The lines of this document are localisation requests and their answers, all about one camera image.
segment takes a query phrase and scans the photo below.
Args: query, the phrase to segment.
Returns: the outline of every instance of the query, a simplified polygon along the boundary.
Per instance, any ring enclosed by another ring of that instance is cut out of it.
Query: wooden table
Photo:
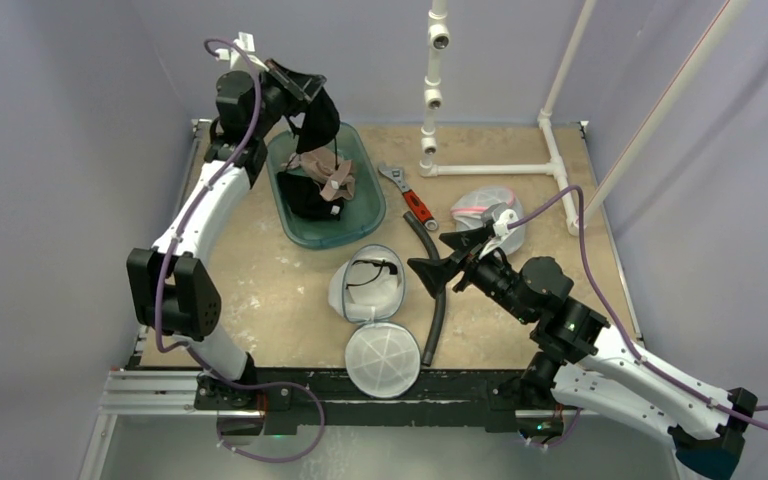
[[[373,163],[406,169],[407,181],[440,223],[438,232],[454,231],[449,208],[463,194],[484,185],[506,185],[516,192],[526,212],[557,193],[554,179],[544,175],[482,175],[423,178],[419,174],[418,126],[363,126],[358,131]],[[444,165],[545,163],[542,134],[526,127],[443,127],[439,154]],[[555,135],[571,184],[592,195],[594,181],[586,145],[578,128],[556,128]],[[200,169],[199,160],[194,168]],[[344,367],[344,348],[357,328],[327,304],[328,282],[337,268],[360,247],[380,243],[406,262],[426,253],[402,214],[407,206],[395,184],[380,178],[387,215],[373,234],[330,250],[307,250],[283,232],[267,172],[236,208],[211,257],[209,272],[222,295],[221,325],[254,356],[259,366]],[[552,256],[575,281],[572,295],[606,314],[587,282],[578,239],[570,236],[558,202],[527,225],[525,245],[509,257],[519,269],[532,256]],[[632,330],[628,302],[617,261],[602,217],[586,230],[591,269],[599,286]],[[435,238],[442,256],[450,249]],[[407,269],[405,303],[392,321],[409,329],[422,348],[428,335],[434,300]],[[449,294],[449,310],[433,367],[447,369],[521,369],[537,351],[522,326],[475,287]],[[191,366],[183,352],[161,355],[147,342],[142,365]]]

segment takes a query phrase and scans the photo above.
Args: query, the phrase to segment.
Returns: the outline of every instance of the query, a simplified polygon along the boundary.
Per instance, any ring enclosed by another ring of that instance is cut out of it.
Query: plastic bin
[[[334,142],[327,148],[334,150]],[[338,221],[314,221],[299,218],[284,202],[278,189],[276,174],[281,171],[281,164],[289,160],[296,151],[296,139],[291,132],[278,134],[267,147],[266,159],[269,182],[275,205],[281,217],[284,233],[294,243],[305,248],[322,250],[334,248],[359,240],[374,232],[384,220],[387,211],[384,194],[378,184],[375,167],[369,160],[360,136],[351,125],[342,123],[337,133],[337,153],[347,160],[353,160],[355,166],[355,196],[346,201],[345,209]],[[303,175],[301,169],[291,170],[293,174]]]

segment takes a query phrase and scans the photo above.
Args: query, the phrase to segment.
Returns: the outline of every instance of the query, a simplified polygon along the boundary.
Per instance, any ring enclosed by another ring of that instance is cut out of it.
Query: black hose
[[[432,260],[440,259],[440,252],[437,251],[437,246],[434,245],[434,241],[428,235],[425,227],[419,223],[416,215],[413,212],[405,212],[402,218],[408,222],[413,233],[419,237],[419,241],[422,242],[422,246],[425,247],[425,251],[428,252],[428,258]],[[437,342],[440,340],[440,333],[443,332],[443,320],[446,318],[446,290],[440,292],[434,299],[434,316],[431,319],[431,330],[428,332],[428,340],[425,342],[425,351],[422,352],[422,364],[426,367],[431,366],[431,361],[434,360],[434,352],[437,351]]]

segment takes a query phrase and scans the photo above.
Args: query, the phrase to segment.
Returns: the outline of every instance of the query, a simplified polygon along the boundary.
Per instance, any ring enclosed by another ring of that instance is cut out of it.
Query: adjustable wrench
[[[404,197],[405,201],[408,203],[408,207],[410,207],[411,212],[416,215],[419,222],[432,232],[437,230],[437,220],[434,220],[431,211],[428,210],[428,207],[422,203],[422,200],[419,199],[417,194],[411,190],[410,186],[408,186],[408,183],[405,181],[405,169],[400,167],[388,167],[382,163],[378,166],[378,171],[381,172],[381,175],[389,178],[399,187],[399,190],[402,192],[402,197]]]

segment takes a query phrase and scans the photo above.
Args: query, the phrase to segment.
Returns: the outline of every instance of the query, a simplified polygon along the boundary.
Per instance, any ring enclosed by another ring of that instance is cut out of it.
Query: round lid
[[[404,327],[370,323],[360,327],[346,345],[346,370],[363,393],[394,398],[419,377],[419,345]]]

